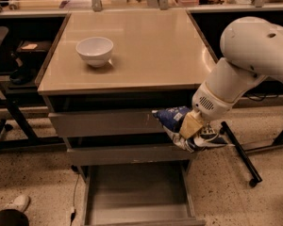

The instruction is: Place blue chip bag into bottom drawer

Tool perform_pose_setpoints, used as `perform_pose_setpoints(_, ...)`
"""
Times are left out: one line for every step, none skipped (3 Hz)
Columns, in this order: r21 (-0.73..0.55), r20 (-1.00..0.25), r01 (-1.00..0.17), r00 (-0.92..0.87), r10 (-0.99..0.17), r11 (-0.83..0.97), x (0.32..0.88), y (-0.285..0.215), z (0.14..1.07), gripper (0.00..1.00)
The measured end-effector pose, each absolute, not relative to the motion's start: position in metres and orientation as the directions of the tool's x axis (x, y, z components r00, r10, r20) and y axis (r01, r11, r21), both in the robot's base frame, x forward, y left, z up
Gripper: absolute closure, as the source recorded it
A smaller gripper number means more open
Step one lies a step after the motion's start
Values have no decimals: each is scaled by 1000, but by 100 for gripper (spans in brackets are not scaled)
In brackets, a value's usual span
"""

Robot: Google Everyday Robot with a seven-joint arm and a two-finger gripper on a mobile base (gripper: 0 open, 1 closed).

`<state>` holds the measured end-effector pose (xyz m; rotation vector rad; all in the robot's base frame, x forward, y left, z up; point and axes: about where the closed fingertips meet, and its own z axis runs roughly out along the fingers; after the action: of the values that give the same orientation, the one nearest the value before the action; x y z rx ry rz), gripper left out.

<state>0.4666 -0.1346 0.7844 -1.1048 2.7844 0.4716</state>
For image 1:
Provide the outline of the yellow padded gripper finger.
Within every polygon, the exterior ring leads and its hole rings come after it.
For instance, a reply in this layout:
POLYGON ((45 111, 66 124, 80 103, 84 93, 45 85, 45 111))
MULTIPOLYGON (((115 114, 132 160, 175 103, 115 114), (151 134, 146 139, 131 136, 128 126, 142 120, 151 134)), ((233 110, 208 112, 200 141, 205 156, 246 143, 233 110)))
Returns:
POLYGON ((179 134, 188 139, 193 137, 204 126, 204 120, 200 112, 194 110, 187 113, 179 130, 179 134))

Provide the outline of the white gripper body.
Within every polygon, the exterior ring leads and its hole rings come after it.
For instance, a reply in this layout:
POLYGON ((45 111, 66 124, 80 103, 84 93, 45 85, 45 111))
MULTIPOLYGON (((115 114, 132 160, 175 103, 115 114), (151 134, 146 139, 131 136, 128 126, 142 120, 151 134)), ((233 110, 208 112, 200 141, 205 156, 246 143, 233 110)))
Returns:
POLYGON ((235 95, 228 86, 203 82, 192 96, 192 108, 204 121, 220 119, 235 102, 235 95))

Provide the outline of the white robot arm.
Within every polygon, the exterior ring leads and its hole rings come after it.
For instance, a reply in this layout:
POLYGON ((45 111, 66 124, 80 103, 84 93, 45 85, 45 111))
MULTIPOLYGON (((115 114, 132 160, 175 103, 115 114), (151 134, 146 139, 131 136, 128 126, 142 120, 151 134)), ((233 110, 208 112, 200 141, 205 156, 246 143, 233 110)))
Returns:
POLYGON ((179 134, 188 139, 220 119, 242 95, 271 77, 283 84, 283 26, 258 17, 230 23, 220 38, 223 57, 194 93, 179 134))

